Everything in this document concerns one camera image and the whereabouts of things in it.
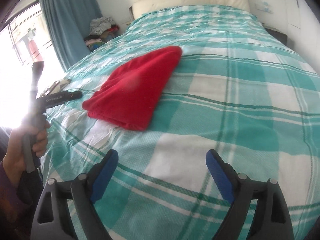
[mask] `sleeve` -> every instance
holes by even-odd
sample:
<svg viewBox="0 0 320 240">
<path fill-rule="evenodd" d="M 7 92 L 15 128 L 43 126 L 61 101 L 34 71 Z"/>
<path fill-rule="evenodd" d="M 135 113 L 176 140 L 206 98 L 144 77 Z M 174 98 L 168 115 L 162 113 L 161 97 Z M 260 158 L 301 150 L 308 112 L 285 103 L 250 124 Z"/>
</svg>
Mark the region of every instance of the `sleeve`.
<svg viewBox="0 0 320 240">
<path fill-rule="evenodd" d="M 17 189 L 13 187 L 0 163 L 0 209 L 9 222 L 13 222 L 30 206 L 24 203 L 17 195 Z"/>
</svg>

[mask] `finger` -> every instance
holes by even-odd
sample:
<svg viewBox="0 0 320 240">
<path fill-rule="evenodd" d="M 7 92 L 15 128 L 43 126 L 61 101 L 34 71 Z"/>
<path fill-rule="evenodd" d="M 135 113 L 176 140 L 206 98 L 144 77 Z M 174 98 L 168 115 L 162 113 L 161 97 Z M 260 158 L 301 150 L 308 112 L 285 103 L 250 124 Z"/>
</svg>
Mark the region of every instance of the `finger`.
<svg viewBox="0 0 320 240">
<path fill-rule="evenodd" d="M 51 127 L 51 124 L 48 121 L 45 121 L 44 128 L 49 129 Z"/>
<path fill-rule="evenodd" d="M 46 139 L 47 136 L 48 136 L 47 130 L 42 130 L 37 134 L 36 139 L 37 141 L 42 141 Z"/>
<path fill-rule="evenodd" d="M 37 142 L 33 145 L 32 150 L 34 152 L 39 152 L 45 150 L 48 144 L 48 139 L 42 140 L 41 142 Z"/>
<path fill-rule="evenodd" d="M 39 129 L 31 125 L 22 124 L 16 129 L 12 129 L 10 137 L 22 138 L 25 134 L 36 135 Z"/>
<path fill-rule="evenodd" d="M 38 152 L 36 152 L 36 156 L 37 156 L 38 158 L 40 158 L 40 157 L 42 157 L 42 156 L 45 154 L 46 151 L 47 151 L 47 149 L 44 149 L 44 150 L 42 150 L 42 151 L 38 151 Z"/>
</svg>

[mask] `silver screw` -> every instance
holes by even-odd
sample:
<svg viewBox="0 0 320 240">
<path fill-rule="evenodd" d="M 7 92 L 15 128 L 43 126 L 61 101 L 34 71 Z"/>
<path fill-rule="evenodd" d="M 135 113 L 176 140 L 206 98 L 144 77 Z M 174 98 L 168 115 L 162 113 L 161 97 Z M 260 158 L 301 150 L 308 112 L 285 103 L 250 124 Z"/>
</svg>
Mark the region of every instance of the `silver screw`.
<svg viewBox="0 0 320 240">
<path fill-rule="evenodd" d="M 245 175 L 244 173 L 239 173 L 238 177 L 239 179 L 247 179 L 247 175 Z"/>
<path fill-rule="evenodd" d="M 277 181 L 276 179 L 271 178 L 271 179 L 270 179 L 270 183 L 272 183 L 272 184 L 277 184 L 278 181 Z"/>
<path fill-rule="evenodd" d="M 48 182 L 47 182 L 49 185 L 52 185 L 54 183 L 54 179 L 48 179 Z"/>
<path fill-rule="evenodd" d="M 85 174 L 85 173 L 81 173 L 81 174 L 78 175 L 78 179 L 79 180 L 84 180 L 86 178 L 87 178 L 87 174 Z"/>
</svg>

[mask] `hand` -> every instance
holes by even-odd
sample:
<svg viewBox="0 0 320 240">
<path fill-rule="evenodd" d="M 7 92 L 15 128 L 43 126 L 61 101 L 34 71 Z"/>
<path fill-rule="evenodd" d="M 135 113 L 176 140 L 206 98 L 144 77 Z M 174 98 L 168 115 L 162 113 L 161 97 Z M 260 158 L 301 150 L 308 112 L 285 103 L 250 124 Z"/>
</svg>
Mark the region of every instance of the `hand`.
<svg viewBox="0 0 320 240">
<path fill-rule="evenodd" d="M 46 121 L 45 128 L 50 128 L 48 121 Z M 22 151 L 22 137 L 25 134 L 36 135 L 37 142 L 32 147 L 32 150 L 40 158 L 45 154 L 48 144 L 46 129 L 39 131 L 33 126 L 22 124 L 19 128 L 11 131 L 7 153 L 2 161 L 2 165 L 14 187 L 18 187 L 22 172 L 26 170 Z"/>
</svg>

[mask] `green and white checkered bedsheet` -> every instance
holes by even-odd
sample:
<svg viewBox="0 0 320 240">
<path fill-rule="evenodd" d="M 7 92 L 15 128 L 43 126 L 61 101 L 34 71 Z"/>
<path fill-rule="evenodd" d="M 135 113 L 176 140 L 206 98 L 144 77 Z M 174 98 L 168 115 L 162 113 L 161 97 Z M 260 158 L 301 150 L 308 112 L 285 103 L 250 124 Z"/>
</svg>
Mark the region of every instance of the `green and white checkered bedsheet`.
<svg viewBox="0 0 320 240">
<path fill-rule="evenodd" d="M 154 49 L 180 46 L 182 59 L 147 131 L 91 119 L 81 108 L 111 72 Z M 320 77 L 271 37 L 256 17 L 226 6 L 152 12 L 67 73 L 82 100 L 48 111 L 44 181 L 87 172 L 109 149 L 119 165 L 95 208 L 114 239 L 211 239 L 227 213 L 205 154 L 251 179 L 279 181 L 296 240 L 320 215 Z M 71 215 L 85 239 L 73 203 Z M 241 237 L 253 218 L 252 203 Z"/>
</svg>

